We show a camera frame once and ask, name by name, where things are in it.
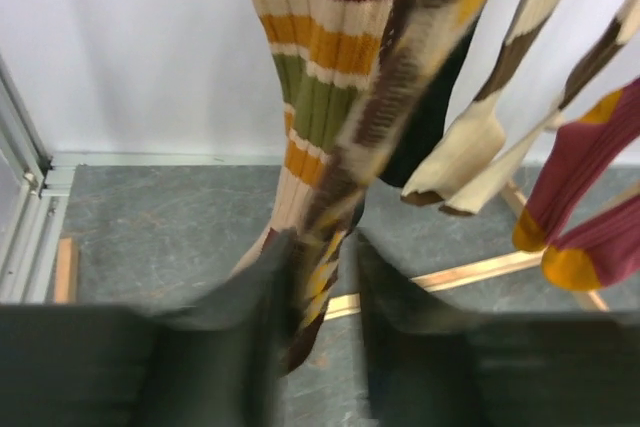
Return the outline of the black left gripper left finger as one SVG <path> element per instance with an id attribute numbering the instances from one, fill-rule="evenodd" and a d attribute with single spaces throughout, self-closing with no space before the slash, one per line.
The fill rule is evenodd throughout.
<path id="1" fill-rule="evenodd" d="M 271 426 L 291 232 L 189 304 L 1 309 L 5 426 Z"/>

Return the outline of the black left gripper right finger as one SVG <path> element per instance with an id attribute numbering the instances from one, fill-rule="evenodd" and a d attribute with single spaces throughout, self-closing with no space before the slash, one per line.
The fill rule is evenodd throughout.
<path id="1" fill-rule="evenodd" d="M 635 426 L 635 312 L 451 305 L 356 244 L 368 404 L 382 426 Z"/>

